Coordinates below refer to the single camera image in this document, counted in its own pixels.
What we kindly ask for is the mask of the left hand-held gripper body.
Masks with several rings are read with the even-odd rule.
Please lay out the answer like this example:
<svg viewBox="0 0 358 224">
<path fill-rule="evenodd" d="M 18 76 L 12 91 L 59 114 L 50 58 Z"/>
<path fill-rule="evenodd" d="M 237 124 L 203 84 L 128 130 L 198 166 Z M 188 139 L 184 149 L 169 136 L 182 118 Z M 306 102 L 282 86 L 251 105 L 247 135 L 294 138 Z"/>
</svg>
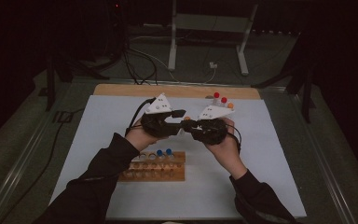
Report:
<svg viewBox="0 0 358 224">
<path fill-rule="evenodd" d="M 173 123 L 168 123 L 165 119 L 171 111 L 173 109 L 166 95 L 164 93 L 160 94 L 141 117 L 143 129 L 156 138 L 170 136 L 168 134 L 168 125 Z"/>
</svg>

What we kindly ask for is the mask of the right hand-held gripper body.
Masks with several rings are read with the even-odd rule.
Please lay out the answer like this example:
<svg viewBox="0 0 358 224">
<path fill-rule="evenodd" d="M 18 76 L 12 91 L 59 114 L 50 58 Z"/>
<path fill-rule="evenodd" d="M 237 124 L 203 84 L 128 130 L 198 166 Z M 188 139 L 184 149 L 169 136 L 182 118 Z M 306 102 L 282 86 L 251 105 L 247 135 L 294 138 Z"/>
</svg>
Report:
<svg viewBox="0 0 358 224">
<path fill-rule="evenodd" d="M 205 132 L 204 140 L 207 145 L 218 145 L 227 136 L 227 125 L 222 118 L 231 115 L 235 109 L 228 109 L 215 105 L 206 106 L 198 115 L 198 129 Z"/>
</svg>

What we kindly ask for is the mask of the wooden test tube rack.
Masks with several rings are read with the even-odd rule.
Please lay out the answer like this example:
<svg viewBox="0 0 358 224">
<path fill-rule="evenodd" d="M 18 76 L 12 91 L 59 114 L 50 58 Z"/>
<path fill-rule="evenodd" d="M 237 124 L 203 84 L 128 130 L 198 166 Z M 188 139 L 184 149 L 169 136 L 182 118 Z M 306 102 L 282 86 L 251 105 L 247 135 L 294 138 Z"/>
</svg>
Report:
<svg viewBox="0 0 358 224">
<path fill-rule="evenodd" d="M 130 168 L 119 176 L 120 182 L 171 182 L 186 179 L 186 154 L 184 151 L 172 151 L 168 158 L 166 150 L 162 151 L 164 159 L 160 160 L 157 151 L 142 152 L 135 157 Z"/>
</svg>

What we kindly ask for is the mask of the person's left hand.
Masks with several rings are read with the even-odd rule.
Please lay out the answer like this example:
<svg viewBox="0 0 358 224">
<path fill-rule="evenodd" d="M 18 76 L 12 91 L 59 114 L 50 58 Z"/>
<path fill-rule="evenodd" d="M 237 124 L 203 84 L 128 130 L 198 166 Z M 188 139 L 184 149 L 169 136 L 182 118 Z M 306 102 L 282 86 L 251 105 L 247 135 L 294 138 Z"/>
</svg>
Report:
<svg viewBox="0 0 358 224">
<path fill-rule="evenodd" d="M 159 141 L 159 138 L 154 137 L 147 133 L 141 121 L 138 119 L 135 124 L 130 128 L 129 132 L 126 134 L 125 138 L 138 150 L 142 151 L 149 147 L 150 145 L 156 144 Z"/>
</svg>

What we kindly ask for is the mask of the person's right hand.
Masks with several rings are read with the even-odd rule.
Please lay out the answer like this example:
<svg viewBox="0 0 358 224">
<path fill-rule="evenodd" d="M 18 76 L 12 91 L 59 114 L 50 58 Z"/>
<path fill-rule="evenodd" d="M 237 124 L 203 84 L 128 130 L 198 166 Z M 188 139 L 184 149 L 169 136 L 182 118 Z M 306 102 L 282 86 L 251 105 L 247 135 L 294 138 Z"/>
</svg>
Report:
<svg viewBox="0 0 358 224">
<path fill-rule="evenodd" d="M 206 147 L 218 163 L 237 180 L 247 173 L 247 167 L 240 157 L 239 144 L 234 136 L 234 122 L 227 118 L 223 118 L 223 121 L 227 125 L 226 138 L 218 145 L 206 145 Z"/>
</svg>

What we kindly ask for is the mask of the white table mat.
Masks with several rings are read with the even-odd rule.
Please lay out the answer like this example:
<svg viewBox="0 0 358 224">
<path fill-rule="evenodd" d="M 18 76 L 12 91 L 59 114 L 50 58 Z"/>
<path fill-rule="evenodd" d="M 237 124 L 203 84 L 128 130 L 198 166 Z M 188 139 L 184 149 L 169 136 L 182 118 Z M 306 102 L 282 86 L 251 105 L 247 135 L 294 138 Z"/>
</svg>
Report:
<svg viewBox="0 0 358 224">
<path fill-rule="evenodd" d="M 86 105 L 53 193 L 83 174 L 92 158 L 123 133 L 134 113 L 145 110 L 143 98 L 92 95 Z M 233 102 L 231 114 L 241 133 L 241 159 L 261 182 L 268 183 L 294 217 L 306 211 L 266 104 L 262 100 Z M 179 182 L 120 182 L 107 210 L 110 220 L 238 219 L 235 190 L 228 173 L 205 146 L 188 133 L 172 136 L 151 150 L 184 151 L 186 179 Z"/>
</svg>

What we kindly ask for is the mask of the grey metal stand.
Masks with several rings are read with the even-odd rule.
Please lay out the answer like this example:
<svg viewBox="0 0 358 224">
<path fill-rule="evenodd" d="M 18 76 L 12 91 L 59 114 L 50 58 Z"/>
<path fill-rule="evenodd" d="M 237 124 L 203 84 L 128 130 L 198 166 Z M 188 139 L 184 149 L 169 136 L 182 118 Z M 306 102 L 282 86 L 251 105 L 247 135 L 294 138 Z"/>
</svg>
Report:
<svg viewBox="0 0 358 224">
<path fill-rule="evenodd" d="M 178 0 L 172 0 L 172 33 L 171 47 L 167 68 L 174 71 L 176 67 L 177 42 L 176 31 L 186 29 L 190 31 L 210 31 L 242 34 L 242 41 L 236 46 L 239 67 L 243 76 L 249 75 L 249 68 L 244 50 L 251 33 L 258 4 L 251 4 L 245 16 L 207 15 L 202 13 L 182 13 L 178 11 Z"/>
</svg>

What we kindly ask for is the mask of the black tripod stand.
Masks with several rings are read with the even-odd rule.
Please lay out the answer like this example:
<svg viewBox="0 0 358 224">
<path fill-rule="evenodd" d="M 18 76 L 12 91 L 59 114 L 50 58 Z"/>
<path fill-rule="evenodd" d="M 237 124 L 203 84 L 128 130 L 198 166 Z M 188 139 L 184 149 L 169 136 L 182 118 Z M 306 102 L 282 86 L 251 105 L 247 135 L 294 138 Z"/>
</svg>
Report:
<svg viewBox="0 0 358 224">
<path fill-rule="evenodd" d="M 252 85 L 252 88 L 265 89 L 266 87 L 290 77 L 290 81 L 285 87 L 288 94 L 298 94 L 302 91 L 301 115 L 307 123 L 310 123 L 310 97 L 315 63 L 299 63 L 292 68 L 280 72 L 280 74 L 269 78 L 261 83 Z"/>
<path fill-rule="evenodd" d="M 46 110 L 49 111 L 56 102 L 56 80 L 71 82 L 76 73 L 84 74 L 95 79 L 107 80 L 101 72 L 107 69 L 112 62 L 102 63 L 95 66 L 87 66 L 78 59 L 64 52 L 56 52 L 47 55 L 47 86 L 39 94 L 48 99 Z"/>
</svg>

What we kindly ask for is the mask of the dark equipment stand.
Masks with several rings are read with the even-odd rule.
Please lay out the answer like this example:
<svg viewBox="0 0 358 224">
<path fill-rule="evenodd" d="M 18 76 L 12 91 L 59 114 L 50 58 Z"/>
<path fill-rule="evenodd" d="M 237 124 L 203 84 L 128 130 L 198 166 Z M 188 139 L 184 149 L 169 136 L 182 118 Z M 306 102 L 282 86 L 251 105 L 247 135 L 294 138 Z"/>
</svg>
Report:
<svg viewBox="0 0 358 224">
<path fill-rule="evenodd" d="M 104 55 L 108 64 L 116 63 L 128 45 L 125 0 L 104 0 L 107 13 L 107 33 Z"/>
</svg>

